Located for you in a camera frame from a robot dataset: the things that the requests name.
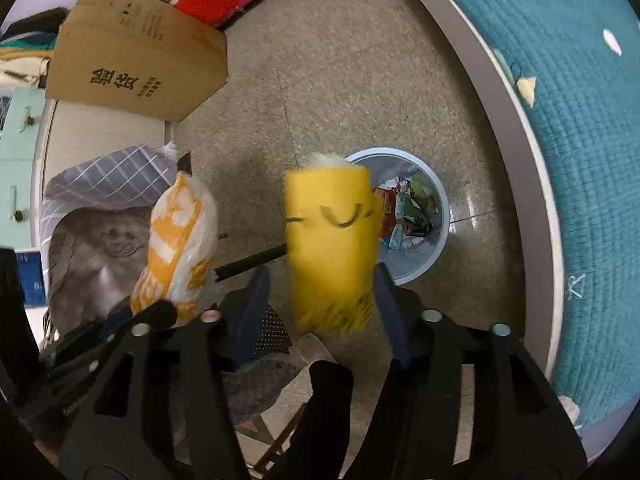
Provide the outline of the teal bed mattress sheet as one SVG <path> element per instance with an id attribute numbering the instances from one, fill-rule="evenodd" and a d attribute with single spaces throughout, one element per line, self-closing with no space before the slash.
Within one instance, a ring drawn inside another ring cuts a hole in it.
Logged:
<path id="1" fill-rule="evenodd" d="M 514 84 L 559 214 L 552 382 L 580 428 L 639 391 L 639 19 L 628 0 L 454 0 Z"/>

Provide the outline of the grey checked tablecloth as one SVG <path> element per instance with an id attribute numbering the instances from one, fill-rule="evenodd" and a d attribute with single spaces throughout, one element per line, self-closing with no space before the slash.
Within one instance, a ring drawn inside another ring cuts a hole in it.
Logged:
<path id="1" fill-rule="evenodd" d="M 42 270 L 58 224 L 81 208 L 120 211 L 154 205 L 177 175 L 178 150 L 169 142 L 159 148 L 135 145 L 70 167 L 44 188 L 39 235 Z"/>

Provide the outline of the green leaf wrapper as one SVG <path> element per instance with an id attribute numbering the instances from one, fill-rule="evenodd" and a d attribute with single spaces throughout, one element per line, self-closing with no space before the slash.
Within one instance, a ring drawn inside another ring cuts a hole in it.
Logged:
<path id="1" fill-rule="evenodd" d="M 427 237 L 433 231 L 430 217 L 421 206 L 408 194 L 398 195 L 400 207 L 400 223 L 405 236 Z"/>

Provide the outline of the teal bunk bed frame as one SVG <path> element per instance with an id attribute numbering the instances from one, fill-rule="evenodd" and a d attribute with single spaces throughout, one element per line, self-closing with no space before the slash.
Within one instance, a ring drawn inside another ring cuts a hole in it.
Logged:
<path id="1" fill-rule="evenodd" d="M 523 253 L 524 344 L 552 377 L 563 324 L 560 218 L 544 155 L 518 95 L 490 45 L 454 0 L 420 0 L 456 52 L 483 105 L 511 185 Z"/>

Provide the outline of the purple stair shelf cabinet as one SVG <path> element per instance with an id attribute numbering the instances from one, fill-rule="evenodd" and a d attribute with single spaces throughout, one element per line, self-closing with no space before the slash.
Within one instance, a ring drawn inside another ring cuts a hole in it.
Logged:
<path id="1" fill-rule="evenodd" d="M 45 106 L 44 91 L 40 89 L 17 88 L 8 101 L 1 128 L 2 247 L 32 247 L 32 168 Z"/>

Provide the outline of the person's black trouser leg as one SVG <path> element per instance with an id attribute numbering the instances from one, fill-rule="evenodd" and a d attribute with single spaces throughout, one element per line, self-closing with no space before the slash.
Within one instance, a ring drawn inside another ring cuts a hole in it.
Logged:
<path id="1" fill-rule="evenodd" d="M 294 431 L 290 447 L 267 479 L 389 479 L 399 451 L 398 407 L 402 367 L 390 362 L 383 390 L 361 448 L 342 471 L 350 439 L 354 374 L 344 365 L 317 361 L 309 367 L 312 396 Z"/>

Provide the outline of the hanging jackets on rail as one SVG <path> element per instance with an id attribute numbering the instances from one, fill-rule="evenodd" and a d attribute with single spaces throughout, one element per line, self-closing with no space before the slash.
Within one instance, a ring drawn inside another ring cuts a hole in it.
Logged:
<path id="1" fill-rule="evenodd" d="M 54 8 L 12 23 L 1 37 L 1 87 L 46 86 L 58 32 L 70 10 Z"/>

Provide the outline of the orange white snack bag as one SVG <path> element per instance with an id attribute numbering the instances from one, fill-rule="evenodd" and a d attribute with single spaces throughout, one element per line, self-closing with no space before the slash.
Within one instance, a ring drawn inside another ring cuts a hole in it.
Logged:
<path id="1" fill-rule="evenodd" d="M 186 324 L 207 308 L 218 245 L 218 211 L 208 187 L 184 171 L 152 208 L 146 267 L 130 297 L 134 315 L 166 300 Z"/>

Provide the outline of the blue gift bag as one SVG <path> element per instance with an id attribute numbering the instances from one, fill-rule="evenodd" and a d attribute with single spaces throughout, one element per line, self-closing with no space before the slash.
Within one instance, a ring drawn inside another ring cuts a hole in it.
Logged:
<path id="1" fill-rule="evenodd" d="M 44 289 L 40 251 L 18 252 L 16 262 L 18 278 L 24 292 L 25 307 L 45 307 L 47 295 Z"/>

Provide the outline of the light blue plastic bucket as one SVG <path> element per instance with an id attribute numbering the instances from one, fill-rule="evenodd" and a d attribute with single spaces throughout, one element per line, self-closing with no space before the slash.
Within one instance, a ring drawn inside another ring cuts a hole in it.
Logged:
<path id="1" fill-rule="evenodd" d="M 383 203 L 378 260 L 398 285 L 420 278 L 439 258 L 449 233 L 449 202 L 439 177 L 398 148 L 367 148 L 347 160 L 369 170 Z"/>

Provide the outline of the large brown cardboard box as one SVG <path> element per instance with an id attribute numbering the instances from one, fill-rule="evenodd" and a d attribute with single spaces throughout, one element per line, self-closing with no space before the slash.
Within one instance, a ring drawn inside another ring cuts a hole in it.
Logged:
<path id="1" fill-rule="evenodd" d="M 46 96 L 181 122 L 227 81 L 222 32 L 160 0 L 77 0 Z"/>

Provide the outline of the yellow smiley paper wrapper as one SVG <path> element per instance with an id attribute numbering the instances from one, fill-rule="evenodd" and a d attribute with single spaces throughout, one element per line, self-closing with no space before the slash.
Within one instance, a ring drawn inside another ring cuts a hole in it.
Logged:
<path id="1" fill-rule="evenodd" d="M 311 155 L 284 177 L 285 231 L 295 321 L 303 332 L 362 330 L 374 309 L 383 202 L 370 171 Z"/>

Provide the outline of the red brown paper bag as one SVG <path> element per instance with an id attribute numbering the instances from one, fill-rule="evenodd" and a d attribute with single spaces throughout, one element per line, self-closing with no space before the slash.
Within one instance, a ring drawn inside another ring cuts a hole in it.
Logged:
<path id="1" fill-rule="evenodd" d="M 378 207 L 378 218 L 380 218 L 379 238 L 389 238 L 397 224 L 396 200 L 397 192 L 392 188 L 375 188 L 373 190 L 375 205 Z"/>

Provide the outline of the pink slipper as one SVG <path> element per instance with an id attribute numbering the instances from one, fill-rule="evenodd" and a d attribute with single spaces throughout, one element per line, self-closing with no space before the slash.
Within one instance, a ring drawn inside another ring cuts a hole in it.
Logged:
<path id="1" fill-rule="evenodd" d="M 334 356 L 326 345 L 314 334 L 301 336 L 297 343 L 300 357 L 308 364 L 326 361 L 335 363 Z"/>

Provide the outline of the brown woven stool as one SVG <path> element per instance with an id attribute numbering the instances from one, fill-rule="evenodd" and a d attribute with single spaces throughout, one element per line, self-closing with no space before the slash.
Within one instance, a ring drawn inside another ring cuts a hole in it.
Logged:
<path id="1" fill-rule="evenodd" d="M 256 339 L 250 348 L 250 360 L 259 360 L 273 353 L 288 353 L 292 344 L 292 338 L 282 318 L 272 307 L 267 306 L 262 315 Z"/>

